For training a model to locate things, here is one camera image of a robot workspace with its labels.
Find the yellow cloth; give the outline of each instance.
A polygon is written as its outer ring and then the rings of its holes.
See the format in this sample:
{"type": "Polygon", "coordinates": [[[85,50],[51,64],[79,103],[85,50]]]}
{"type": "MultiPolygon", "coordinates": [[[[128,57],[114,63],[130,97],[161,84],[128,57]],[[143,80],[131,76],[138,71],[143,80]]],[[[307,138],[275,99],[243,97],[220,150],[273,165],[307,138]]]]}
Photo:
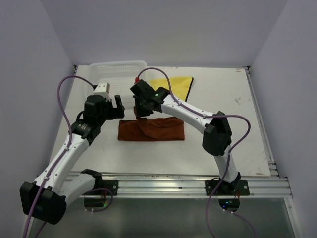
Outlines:
{"type": "MultiPolygon", "coordinates": [[[[194,79],[189,76],[178,76],[171,77],[169,80],[173,94],[181,100],[186,101],[194,79]]],[[[169,89],[166,78],[152,79],[149,80],[149,83],[154,90],[157,90],[159,87],[169,89]]]]}

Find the white plastic basket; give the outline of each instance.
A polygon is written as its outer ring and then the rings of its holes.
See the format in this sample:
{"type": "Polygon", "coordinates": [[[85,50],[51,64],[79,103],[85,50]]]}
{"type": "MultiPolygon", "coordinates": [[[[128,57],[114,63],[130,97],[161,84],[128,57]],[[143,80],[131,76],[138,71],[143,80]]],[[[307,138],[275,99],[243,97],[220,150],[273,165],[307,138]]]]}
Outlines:
{"type": "Polygon", "coordinates": [[[120,95],[126,109],[134,106],[133,94],[130,88],[134,84],[138,73],[147,67],[144,61],[120,61],[108,63],[93,63],[89,66],[88,79],[93,84],[108,82],[110,84],[110,98],[120,95]]]}

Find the tabletop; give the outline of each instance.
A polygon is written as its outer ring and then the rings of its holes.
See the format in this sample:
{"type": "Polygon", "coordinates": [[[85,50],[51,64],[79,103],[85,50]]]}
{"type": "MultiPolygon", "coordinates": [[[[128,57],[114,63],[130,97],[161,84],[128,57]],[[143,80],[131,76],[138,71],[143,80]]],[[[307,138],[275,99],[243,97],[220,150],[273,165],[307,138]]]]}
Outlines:
{"type": "MultiPolygon", "coordinates": [[[[264,149],[261,128],[255,105],[243,68],[159,67],[167,75],[191,76],[194,78],[188,103],[204,111],[238,114],[251,122],[251,132],[233,151],[232,158],[242,176],[270,176],[269,155],[264,149]]],[[[76,75],[88,77],[88,66],[79,66],[76,75]]],[[[148,72],[149,78],[163,78],[158,71],[148,72]]],[[[88,89],[81,80],[74,80],[66,113],[71,121],[83,110],[88,89]]],[[[163,118],[170,115],[154,113],[148,118],[163,118]]],[[[132,109],[125,110],[124,120],[135,119],[132,109]]],[[[232,142],[245,133],[246,123],[241,119],[228,119],[232,130],[232,142]]],[[[185,124],[184,141],[129,142],[118,141],[119,119],[106,121],[101,133],[90,148],[79,158],[73,172],[92,169],[109,173],[149,173],[183,175],[219,175],[212,155],[202,148],[203,136],[185,124]]],[[[60,125],[52,158],[61,148],[67,135],[64,120],[60,125]]]]}

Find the wall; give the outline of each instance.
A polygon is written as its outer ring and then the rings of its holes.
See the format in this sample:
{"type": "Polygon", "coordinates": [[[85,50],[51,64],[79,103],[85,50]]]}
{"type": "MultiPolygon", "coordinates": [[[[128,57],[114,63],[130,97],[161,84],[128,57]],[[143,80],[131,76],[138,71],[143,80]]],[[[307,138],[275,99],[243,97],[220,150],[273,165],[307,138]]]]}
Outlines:
{"type": "Polygon", "coordinates": [[[289,0],[251,67],[277,168],[307,237],[316,237],[317,1],[289,0]]]}
{"type": "Polygon", "coordinates": [[[2,1],[0,29],[0,237],[15,238],[20,186],[48,164],[61,120],[56,88],[73,69],[39,1],[2,1]]]}
{"type": "Polygon", "coordinates": [[[42,0],[76,64],[251,65],[287,0],[42,0]]]}

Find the brown cloth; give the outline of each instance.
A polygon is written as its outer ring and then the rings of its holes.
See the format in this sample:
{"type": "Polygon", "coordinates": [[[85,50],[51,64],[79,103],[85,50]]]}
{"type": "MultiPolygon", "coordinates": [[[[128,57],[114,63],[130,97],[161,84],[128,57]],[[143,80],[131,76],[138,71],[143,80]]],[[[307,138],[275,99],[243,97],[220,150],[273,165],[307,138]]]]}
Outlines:
{"type": "Polygon", "coordinates": [[[185,140],[184,122],[176,117],[137,120],[121,120],[118,140],[168,141],[185,140]]]}

